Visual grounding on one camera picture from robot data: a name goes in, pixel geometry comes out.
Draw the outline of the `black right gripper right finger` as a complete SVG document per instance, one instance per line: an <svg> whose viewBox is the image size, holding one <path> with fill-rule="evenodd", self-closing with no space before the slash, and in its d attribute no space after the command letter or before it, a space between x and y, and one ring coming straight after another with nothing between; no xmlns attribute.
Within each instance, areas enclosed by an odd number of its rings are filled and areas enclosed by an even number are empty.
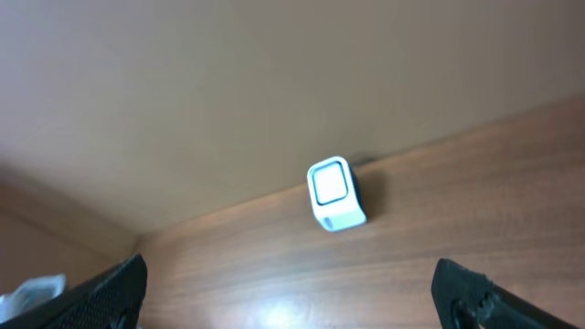
<svg viewBox="0 0 585 329"><path fill-rule="evenodd" d="M449 259L437 262L431 295L443 329L576 329Z"/></svg>

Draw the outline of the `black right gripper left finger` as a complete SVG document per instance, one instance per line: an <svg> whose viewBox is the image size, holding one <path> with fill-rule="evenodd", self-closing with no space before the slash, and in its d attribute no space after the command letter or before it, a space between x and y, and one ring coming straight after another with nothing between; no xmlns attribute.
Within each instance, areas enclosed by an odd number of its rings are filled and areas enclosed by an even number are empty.
<svg viewBox="0 0 585 329"><path fill-rule="evenodd" d="M136 329L147 288L143 257L133 255L17 317L1 329Z"/></svg>

